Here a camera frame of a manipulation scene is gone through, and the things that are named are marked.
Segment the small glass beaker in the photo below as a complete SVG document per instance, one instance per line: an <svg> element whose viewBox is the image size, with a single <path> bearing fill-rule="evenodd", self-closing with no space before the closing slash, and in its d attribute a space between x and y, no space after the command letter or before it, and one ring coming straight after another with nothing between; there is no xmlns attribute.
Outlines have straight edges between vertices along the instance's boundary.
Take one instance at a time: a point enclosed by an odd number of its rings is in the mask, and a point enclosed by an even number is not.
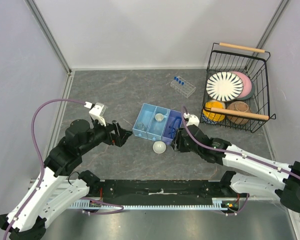
<svg viewBox="0 0 300 240"><path fill-rule="evenodd" d="M136 124L136 128L138 129L138 130L140 130L140 131L146 131L146 127L145 127L145 125L142 123L142 122L138 122L137 124Z"/></svg>

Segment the large white dish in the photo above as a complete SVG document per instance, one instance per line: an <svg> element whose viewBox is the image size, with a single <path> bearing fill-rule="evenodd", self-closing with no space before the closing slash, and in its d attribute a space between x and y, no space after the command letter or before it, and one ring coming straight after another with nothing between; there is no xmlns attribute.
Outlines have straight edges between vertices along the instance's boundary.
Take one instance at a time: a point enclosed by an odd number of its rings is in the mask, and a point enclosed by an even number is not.
<svg viewBox="0 0 300 240"><path fill-rule="evenodd" d="M152 149L156 154L162 154L166 151L167 145L163 141L156 141L154 142Z"/></svg>

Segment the small white dish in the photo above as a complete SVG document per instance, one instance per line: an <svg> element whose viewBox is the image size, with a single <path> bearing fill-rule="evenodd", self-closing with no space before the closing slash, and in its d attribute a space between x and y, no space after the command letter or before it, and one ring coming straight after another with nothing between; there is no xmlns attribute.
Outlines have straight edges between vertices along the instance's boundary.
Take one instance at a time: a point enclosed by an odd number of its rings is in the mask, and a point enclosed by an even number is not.
<svg viewBox="0 0 300 240"><path fill-rule="evenodd" d="M157 121L157 122L162 122L164 119L166 119L167 116L166 115L163 115L162 113L157 113L155 116L154 116L154 119Z"/></svg>

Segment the black wire dish basket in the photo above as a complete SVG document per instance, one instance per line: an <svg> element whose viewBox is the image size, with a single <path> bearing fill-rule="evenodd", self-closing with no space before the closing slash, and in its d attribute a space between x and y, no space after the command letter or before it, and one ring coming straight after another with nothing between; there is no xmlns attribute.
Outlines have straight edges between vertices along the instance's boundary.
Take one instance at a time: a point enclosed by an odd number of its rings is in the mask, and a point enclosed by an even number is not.
<svg viewBox="0 0 300 240"><path fill-rule="evenodd" d="M232 100L225 103L225 109L205 109L225 115L225 119L219 122L219 126L239 130L256 132L270 119L276 119L276 115L270 110L270 93L268 81L267 58L258 57L265 53L262 49L243 47L226 43L214 43L210 52L206 69L206 80L202 102L200 121L203 121L203 109L206 102L212 99L206 91L206 83L210 76L218 72L240 72L248 76L255 86L253 96L247 100Z"/></svg>

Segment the blue safety glasses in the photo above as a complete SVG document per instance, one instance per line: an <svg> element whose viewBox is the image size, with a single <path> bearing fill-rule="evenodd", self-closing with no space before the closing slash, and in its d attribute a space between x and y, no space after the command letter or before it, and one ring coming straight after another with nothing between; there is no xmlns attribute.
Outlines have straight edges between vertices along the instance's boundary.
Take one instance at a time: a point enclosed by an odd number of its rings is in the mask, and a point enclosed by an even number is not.
<svg viewBox="0 0 300 240"><path fill-rule="evenodd" d="M170 126L170 138L173 139L175 137L176 134L176 129L177 127L175 127L175 124L178 124L181 121L181 117L176 117L174 119L174 121L172 122L171 126Z"/></svg>

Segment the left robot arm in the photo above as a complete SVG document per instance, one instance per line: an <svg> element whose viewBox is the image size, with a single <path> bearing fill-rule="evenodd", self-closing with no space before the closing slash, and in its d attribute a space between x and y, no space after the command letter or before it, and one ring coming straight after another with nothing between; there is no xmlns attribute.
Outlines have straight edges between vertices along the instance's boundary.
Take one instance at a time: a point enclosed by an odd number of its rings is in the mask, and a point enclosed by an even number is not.
<svg viewBox="0 0 300 240"><path fill-rule="evenodd" d="M4 239L40 240L50 223L77 200L94 197L100 191L100 179L86 170L53 200L50 196L82 163L82 156L101 143L122 147L132 131L117 121L100 124L98 120L74 120L47 156L41 160L40 173L27 194L10 213L0 215Z"/></svg>

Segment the clear test tube rack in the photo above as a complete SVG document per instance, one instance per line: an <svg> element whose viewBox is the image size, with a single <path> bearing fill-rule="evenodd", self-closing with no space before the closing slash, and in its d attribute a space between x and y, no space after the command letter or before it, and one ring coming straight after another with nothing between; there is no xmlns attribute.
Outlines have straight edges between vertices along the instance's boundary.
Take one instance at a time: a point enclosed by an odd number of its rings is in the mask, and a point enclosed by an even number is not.
<svg viewBox="0 0 300 240"><path fill-rule="evenodd" d="M181 76L178 75L176 77L181 81L184 81L184 85L179 84L179 82L173 78L173 80L170 82L170 86L182 96L189 98L196 91L196 87Z"/></svg>

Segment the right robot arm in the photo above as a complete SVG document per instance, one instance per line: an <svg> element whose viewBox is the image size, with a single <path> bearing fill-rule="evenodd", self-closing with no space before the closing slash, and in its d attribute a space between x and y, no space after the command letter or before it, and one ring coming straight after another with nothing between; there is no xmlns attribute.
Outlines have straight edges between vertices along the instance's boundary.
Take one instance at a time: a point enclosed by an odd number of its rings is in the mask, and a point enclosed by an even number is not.
<svg viewBox="0 0 300 240"><path fill-rule="evenodd" d="M221 138L209 138L197 126L176 130L171 142L175 151L193 152L208 163L218 164L249 173L233 173L219 184L225 197L236 193L270 195L286 208L300 213L300 162L280 163L249 153Z"/></svg>

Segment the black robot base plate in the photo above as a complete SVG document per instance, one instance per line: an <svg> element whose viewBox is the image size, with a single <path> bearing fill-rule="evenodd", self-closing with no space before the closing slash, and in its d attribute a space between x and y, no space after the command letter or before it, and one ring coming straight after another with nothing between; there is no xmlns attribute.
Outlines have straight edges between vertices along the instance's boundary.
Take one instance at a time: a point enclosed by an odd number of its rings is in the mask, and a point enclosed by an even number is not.
<svg viewBox="0 0 300 240"><path fill-rule="evenodd" d="M115 205L208 205L213 198L243 199L223 181L107 179L89 190L86 198Z"/></svg>

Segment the blue compartment organizer box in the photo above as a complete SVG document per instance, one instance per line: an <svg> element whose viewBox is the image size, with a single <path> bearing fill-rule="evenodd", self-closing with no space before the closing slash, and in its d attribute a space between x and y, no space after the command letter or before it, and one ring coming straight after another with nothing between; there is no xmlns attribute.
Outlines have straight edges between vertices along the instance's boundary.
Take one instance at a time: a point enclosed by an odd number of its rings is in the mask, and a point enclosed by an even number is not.
<svg viewBox="0 0 300 240"><path fill-rule="evenodd" d="M155 120L155 115L158 113L166 115L167 118L161 122L157 122ZM181 117L179 111L144 103L132 128L133 134L143 139L155 142L162 141L166 145L170 145L173 140L170 138L170 126L176 117ZM145 125L146 131L137 129L136 125L138 122L142 122ZM174 127L178 129L181 125L182 120L178 124L176 123Z"/></svg>

